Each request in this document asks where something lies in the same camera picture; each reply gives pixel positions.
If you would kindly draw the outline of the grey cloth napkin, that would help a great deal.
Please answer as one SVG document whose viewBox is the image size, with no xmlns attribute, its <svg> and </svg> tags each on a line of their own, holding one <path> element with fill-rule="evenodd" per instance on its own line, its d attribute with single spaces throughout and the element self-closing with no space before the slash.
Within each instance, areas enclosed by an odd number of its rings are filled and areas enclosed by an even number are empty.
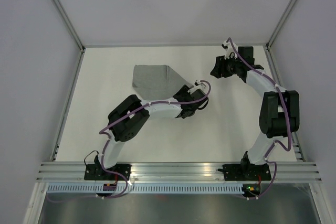
<svg viewBox="0 0 336 224">
<path fill-rule="evenodd" d="M 168 65 L 135 65 L 132 87 L 145 100 L 172 98 L 181 88 L 193 85 Z"/>
</svg>

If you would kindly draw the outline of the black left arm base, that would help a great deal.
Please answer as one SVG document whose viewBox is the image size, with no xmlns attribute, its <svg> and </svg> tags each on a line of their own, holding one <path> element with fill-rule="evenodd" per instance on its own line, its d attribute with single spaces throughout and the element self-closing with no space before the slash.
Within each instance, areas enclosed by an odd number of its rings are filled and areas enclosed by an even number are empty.
<svg viewBox="0 0 336 224">
<path fill-rule="evenodd" d="M 130 179 L 131 175 L 131 165 L 130 164 L 116 164 L 112 168 L 107 169 L 109 172 L 106 172 L 102 169 L 100 164 L 87 164 L 84 174 L 84 180 L 110 180 L 110 181 L 123 181 Z"/>
</svg>

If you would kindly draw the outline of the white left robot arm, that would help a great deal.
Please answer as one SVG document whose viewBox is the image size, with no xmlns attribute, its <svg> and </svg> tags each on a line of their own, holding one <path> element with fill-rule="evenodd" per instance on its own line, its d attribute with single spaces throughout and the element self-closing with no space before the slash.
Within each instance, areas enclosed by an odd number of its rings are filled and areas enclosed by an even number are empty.
<svg viewBox="0 0 336 224">
<path fill-rule="evenodd" d="M 211 84 L 196 81 L 191 88 L 183 85 L 171 98 L 165 100 L 141 100 L 135 94 L 128 96 L 108 115 L 108 124 L 99 131 L 108 137 L 101 154 L 96 173 L 104 180 L 114 176 L 114 166 L 127 141 L 132 140 L 148 120 L 185 119 L 197 110 L 206 108 Z"/>
</svg>

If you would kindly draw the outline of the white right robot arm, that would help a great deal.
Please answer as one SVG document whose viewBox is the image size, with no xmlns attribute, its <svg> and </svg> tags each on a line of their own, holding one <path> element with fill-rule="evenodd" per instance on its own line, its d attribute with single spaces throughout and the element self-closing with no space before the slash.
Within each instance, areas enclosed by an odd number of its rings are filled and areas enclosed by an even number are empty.
<svg viewBox="0 0 336 224">
<path fill-rule="evenodd" d="M 273 149 L 279 145 L 286 152 L 292 149 L 292 133 L 299 129 L 299 93 L 279 86 L 264 67 L 255 63 L 254 48 L 222 44 L 223 56 L 216 57 L 211 76 L 239 77 L 261 97 L 258 135 L 253 146 L 245 153 L 239 172 L 245 179 L 254 178 L 258 165 L 268 162 Z"/>
</svg>

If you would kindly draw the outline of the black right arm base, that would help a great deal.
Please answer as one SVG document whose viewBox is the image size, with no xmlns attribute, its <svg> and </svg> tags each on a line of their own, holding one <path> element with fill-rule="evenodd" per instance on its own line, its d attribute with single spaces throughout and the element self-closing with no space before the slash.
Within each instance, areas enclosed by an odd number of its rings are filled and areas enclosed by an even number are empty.
<svg viewBox="0 0 336 224">
<path fill-rule="evenodd" d="M 267 164 L 224 164 L 217 171 L 223 174 L 225 181 L 271 181 L 271 173 Z"/>
</svg>

